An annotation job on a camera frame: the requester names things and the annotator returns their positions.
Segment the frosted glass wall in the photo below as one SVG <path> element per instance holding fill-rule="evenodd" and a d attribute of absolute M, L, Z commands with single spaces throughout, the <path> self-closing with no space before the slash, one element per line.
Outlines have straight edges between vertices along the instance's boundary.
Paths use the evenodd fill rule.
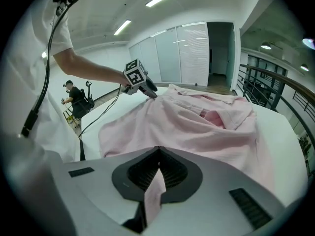
<path fill-rule="evenodd" d="M 140 51 L 139 43 L 129 48 L 131 60 L 140 59 L 142 60 L 142 55 Z"/>
<path fill-rule="evenodd" d="M 164 82 L 181 82 L 178 45 L 175 28 L 155 36 L 161 79 Z"/>
<path fill-rule="evenodd" d="M 182 83 L 206 86 L 209 74 L 209 40 L 206 25 L 177 27 Z"/>
<path fill-rule="evenodd" d="M 142 54 L 142 63 L 148 71 L 148 76 L 154 82 L 161 81 L 161 73 L 158 65 L 158 55 L 155 40 L 149 37 L 140 42 L 140 50 Z"/>
<path fill-rule="evenodd" d="M 140 59 L 154 82 L 207 86 L 209 40 L 206 24 L 168 29 L 130 47 L 131 59 Z"/>

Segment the ceiling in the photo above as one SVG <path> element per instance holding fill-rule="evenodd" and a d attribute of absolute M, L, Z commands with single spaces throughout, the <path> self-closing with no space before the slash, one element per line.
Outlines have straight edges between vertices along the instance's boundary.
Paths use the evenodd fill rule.
<path fill-rule="evenodd" d="M 229 4 L 240 6 L 242 0 L 165 0 L 151 8 L 150 0 L 80 0 L 69 10 L 68 27 L 75 48 L 104 42 L 129 41 L 133 36 L 164 18 L 191 8 Z M 132 23 L 117 36 L 114 32 L 126 20 Z"/>
<path fill-rule="evenodd" d="M 241 46 L 253 50 L 259 50 L 276 58 L 282 58 L 282 50 L 272 48 L 265 50 L 259 48 L 264 41 L 271 42 L 276 46 L 282 43 L 292 47 L 298 56 L 293 60 L 292 66 L 299 68 L 303 63 L 309 67 L 309 72 L 302 69 L 304 74 L 315 77 L 315 51 L 302 43 L 304 30 L 293 13 L 282 0 L 274 0 L 260 17 L 249 27 L 241 37 Z"/>

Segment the black vent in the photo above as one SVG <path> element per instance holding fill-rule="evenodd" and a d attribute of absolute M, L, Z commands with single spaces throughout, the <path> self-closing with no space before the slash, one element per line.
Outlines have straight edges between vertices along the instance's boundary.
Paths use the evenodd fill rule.
<path fill-rule="evenodd" d="M 159 153 L 155 152 L 132 165 L 127 172 L 131 182 L 146 191 L 158 171 Z"/>
<path fill-rule="evenodd" d="M 272 217 L 243 188 L 229 193 L 255 230 L 272 220 Z"/>
<path fill-rule="evenodd" d="M 78 177 L 87 173 L 91 173 L 94 170 L 91 167 L 75 170 L 75 171 L 69 171 L 69 174 L 71 177 Z"/>
<path fill-rule="evenodd" d="M 196 164 L 164 147 L 154 147 L 119 165 L 112 173 L 112 181 L 123 198 L 144 202 L 144 193 L 159 168 L 166 186 L 161 204 L 184 202 L 202 183 L 202 172 Z"/>
<path fill-rule="evenodd" d="M 164 152 L 161 153 L 159 168 L 164 177 L 166 190 L 183 182 L 188 175 L 184 164 Z"/>

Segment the black cap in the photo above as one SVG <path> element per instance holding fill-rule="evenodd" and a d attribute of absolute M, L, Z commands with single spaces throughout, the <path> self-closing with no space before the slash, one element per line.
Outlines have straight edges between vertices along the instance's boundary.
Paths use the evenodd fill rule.
<path fill-rule="evenodd" d="M 73 82 L 71 80 L 68 80 L 66 83 L 64 83 L 64 87 L 67 85 L 67 84 L 73 84 Z"/>

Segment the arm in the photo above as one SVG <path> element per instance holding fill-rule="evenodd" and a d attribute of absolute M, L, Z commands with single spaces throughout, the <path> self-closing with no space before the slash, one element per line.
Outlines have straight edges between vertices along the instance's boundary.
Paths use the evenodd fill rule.
<path fill-rule="evenodd" d="M 58 66 L 68 75 L 87 80 L 115 82 L 124 86 L 129 84 L 122 72 L 95 64 L 84 57 L 78 56 L 73 48 L 55 54 L 54 58 Z"/>
<path fill-rule="evenodd" d="M 66 100 L 63 101 L 63 104 L 69 103 L 71 101 L 73 101 L 73 98 L 69 97 L 69 98 L 67 98 Z"/>

